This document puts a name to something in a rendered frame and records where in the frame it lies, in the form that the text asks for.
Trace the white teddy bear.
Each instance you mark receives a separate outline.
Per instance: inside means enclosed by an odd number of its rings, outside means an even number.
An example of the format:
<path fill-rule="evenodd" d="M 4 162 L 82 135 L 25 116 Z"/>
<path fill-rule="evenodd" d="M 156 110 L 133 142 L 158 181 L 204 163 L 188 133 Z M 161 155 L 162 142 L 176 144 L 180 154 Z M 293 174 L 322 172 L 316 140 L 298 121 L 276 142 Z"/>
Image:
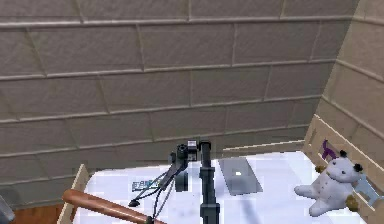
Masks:
<path fill-rule="evenodd" d="M 361 179 L 363 167 L 358 163 L 353 164 L 344 150 L 339 154 L 327 166 L 315 167 L 319 176 L 312 184 L 294 188 L 298 196 L 315 199 L 315 203 L 309 208 L 309 215 L 312 217 L 344 208 L 352 212 L 359 211 L 352 184 Z"/>

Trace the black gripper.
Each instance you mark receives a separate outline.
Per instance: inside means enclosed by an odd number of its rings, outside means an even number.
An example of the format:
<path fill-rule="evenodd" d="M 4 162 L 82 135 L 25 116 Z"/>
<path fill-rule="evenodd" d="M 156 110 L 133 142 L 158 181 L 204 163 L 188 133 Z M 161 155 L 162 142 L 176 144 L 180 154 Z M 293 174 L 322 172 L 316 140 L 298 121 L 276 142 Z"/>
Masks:
<path fill-rule="evenodd" d="M 188 147 L 185 144 L 177 146 L 176 151 L 170 154 L 171 166 L 166 173 L 161 174 L 155 179 L 134 181 L 132 183 L 132 191 L 137 192 L 137 195 L 129 202 L 129 207 L 137 207 L 140 205 L 140 200 L 157 193 L 153 205 L 153 213 L 147 216 L 145 224 L 155 224 L 155 220 L 160 215 L 164 205 L 166 204 L 174 184 L 174 177 L 181 171 L 184 171 L 188 166 Z M 162 204 L 159 204 L 159 199 L 162 192 L 171 183 Z"/>

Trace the grey slanted object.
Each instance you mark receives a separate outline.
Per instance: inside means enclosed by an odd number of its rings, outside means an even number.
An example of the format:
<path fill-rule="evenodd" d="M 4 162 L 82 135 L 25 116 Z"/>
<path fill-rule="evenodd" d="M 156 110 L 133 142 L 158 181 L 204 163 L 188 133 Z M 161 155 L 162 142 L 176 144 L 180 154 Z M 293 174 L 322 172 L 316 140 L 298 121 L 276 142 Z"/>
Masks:
<path fill-rule="evenodd" d="M 0 195 L 0 224 L 10 224 L 15 219 L 15 213 Z"/>

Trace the wooden bed with white sheet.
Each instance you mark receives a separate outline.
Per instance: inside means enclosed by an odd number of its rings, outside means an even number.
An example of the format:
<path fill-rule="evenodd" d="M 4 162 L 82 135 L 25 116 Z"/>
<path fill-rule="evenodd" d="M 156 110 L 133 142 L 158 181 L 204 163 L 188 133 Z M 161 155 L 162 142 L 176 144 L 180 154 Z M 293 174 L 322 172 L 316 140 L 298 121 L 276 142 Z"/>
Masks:
<path fill-rule="evenodd" d="M 215 187 L 218 202 L 221 205 L 220 224 L 384 224 L 379 218 L 379 211 L 384 212 L 384 201 L 369 205 L 360 193 L 355 194 L 360 203 L 359 213 L 348 209 L 328 212 L 318 218 L 308 214 L 314 200 L 299 197 L 293 192 L 298 184 L 309 184 L 319 175 L 315 165 L 325 165 L 321 159 L 320 146 L 324 139 L 337 149 L 345 148 L 351 161 L 363 165 L 367 180 L 375 185 L 377 191 L 384 192 L 384 167 L 380 166 L 362 150 L 344 138 L 318 115 L 314 115 L 309 134 L 301 151 L 277 152 L 246 156 L 263 191 L 260 193 L 230 196 L 218 162 L 216 167 Z M 72 189 L 109 200 L 121 206 L 128 203 L 128 196 L 134 196 L 132 183 L 154 179 L 166 171 L 168 166 L 150 166 L 117 170 L 99 171 L 88 177 L 85 165 L 81 165 L 72 184 Z M 199 165 L 190 165 L 187 169 L 189 190 L 170 193 L 160 213 L 160 220 L 167 224 L 203 224 L 199 207 L 202 200 L 201 180 L 198 178 Z M 54 224 L 134 224 L 133 222 L 103 215 L 101 213 L 75 207 L 65 203 L 58 221 Z"/>

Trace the brown wooden baseball bat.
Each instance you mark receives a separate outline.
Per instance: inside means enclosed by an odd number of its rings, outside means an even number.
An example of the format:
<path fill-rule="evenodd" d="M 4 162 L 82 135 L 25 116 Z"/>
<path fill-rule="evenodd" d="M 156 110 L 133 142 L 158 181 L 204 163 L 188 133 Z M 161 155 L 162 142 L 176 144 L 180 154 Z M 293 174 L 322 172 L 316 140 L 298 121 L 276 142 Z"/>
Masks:
<path fill-rule="evenodd" d="M 65 190 L 62 199 L 64 202 L 74 205 L 75 207 L 130 221 L 134 224 L 166 224 L 163 221 L 150 218 L 149 216 L 130 208 L 75 189 Z"/>

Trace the grey closed laptop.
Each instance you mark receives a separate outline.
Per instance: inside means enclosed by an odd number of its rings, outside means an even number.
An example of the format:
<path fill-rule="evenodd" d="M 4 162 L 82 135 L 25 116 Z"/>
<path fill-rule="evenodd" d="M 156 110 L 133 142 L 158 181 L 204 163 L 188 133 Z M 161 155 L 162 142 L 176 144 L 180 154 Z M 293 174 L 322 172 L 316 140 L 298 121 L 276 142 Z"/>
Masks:
<path fill-rule="evenodd" d="M 260 182 L 245 157 L 221 159 L 219 166 L 231 196 L 263 191 Z"/>

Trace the purple ribbon shape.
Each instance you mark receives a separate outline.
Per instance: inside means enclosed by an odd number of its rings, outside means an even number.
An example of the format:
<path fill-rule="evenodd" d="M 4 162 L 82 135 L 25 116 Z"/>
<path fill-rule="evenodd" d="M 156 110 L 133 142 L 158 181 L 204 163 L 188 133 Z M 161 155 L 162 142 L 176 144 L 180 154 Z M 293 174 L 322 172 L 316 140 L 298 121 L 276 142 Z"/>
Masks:
<path fill-rule="evenodd" d="M 328 140 L 325 139 L 322 143 L 322 148 L 323 148 L 323 153 L 322 153 L 322 158 L 326 159 L 328 156 L 330 156 L 332 159 L 336 158 L 335 152 L 327 147 Z"/>

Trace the pale blue flat shape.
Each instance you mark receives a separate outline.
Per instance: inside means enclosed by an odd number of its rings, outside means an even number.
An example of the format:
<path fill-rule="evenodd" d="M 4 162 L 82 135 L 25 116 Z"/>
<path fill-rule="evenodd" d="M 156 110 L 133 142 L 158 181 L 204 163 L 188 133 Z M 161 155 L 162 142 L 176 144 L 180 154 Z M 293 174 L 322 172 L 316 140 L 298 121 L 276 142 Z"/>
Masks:
<path fill-rule="evenodd" d="M 377 200 L 384 199 L 383 195 L 379 195 L 373 186 L 369 183 L 367 176 L 365 174 L 361 175 L 361 178 L 357 181 L 355 186 L 355 191 L 357 193 L 363 193 L 368 197 L 367 204 L 372 206 Z"/>

